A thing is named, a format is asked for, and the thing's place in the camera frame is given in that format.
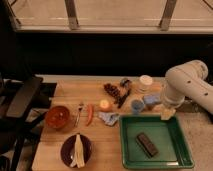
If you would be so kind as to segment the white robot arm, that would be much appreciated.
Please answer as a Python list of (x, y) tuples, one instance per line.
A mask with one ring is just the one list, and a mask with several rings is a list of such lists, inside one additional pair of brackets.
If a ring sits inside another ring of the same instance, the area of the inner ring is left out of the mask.
[(203, 107), (213, 121), (213, 86), (205, 81), (208, 67), (201, 60), (192, 60), (170, 68), (160, 99), (164, 105), (161, 119), (169, 120), (188, 97)]

